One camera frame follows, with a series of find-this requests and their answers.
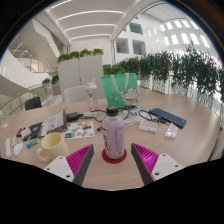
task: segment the green bag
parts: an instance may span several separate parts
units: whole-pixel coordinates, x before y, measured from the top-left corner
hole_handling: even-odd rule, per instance
[[[125,73],[101,77],[108,106],[138,105],[137,75]]]

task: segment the cup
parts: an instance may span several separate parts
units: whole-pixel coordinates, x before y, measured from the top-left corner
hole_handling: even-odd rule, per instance
[[[64,137],[59,133],[50,133],[46,135],[41,141],[41,148],[36,152],[37,157],[43,161],[47,162],[49,160],[54,160],[58,156],[68,156],[70,151],[65,143]],[[47,156],[41,156],[41,152],[45,150]]]

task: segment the office chair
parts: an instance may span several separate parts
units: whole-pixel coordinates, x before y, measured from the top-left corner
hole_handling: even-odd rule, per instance
[[[84,86],[75,86],[64,90],[66,103],[86,100],[86,91]]]
[[[37,96],[37,97],[34,97],[30,100],[27,100],[25,102],[25,110],[32,110],[32,109],[35,109],[35,108],[40,108],[42,107],[41,105],[41,101],[40,101],[40,97]]]
[[[208,161],[223,159],[223,157],[224,157],[224,130],[221,131],[219,137],[217,138],[215,146]]]

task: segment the red bottle base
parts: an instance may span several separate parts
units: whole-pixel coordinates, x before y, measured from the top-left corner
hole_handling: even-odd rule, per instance
[[[127,151],[126,151],[126,149],[124,149],[124,155],[123,155],[122,157],[120,157],[119,159],[111,159],[111,158],[109,158],[109,157],[107,156],[107,154],[106,154],[106,150],[105,150],[105,149],[102,151],[102,157],[103,157],[103,159],[104,159],[106,162],[108,162],[108,163],[120,163],[120,162],[122,162],[123,160],[125,160],[126,156],[127,156]]]

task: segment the potted plant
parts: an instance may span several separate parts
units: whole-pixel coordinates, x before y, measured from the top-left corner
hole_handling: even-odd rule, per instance
[[[50,86],[50,79],[49,78],[46,78],[42,81],[42,84],[45,88],[48,88]]]
[[[69,56],[70,56],[70,58],[79,58],[80,53],[79,53],[79,51],[74,51]]]
[[[70,56],[68,54],[61,54],[58,57],[57,62],[60,63],[61,61],[66,61],[66,60],[69,60],[69,59],[70,59]]]
[[[93,55],[103,55],[103,49],[95,48],[93,49]]]
[[[80,52],[80,57],[85,57],[88,55],[92,55],[92,51],[89,51],[86,48]]]
[[[52,80],[51,80],[51,85],[57,85],[59,83],[59,77],[58,77],[58,74],[54,75],[52,77]]]

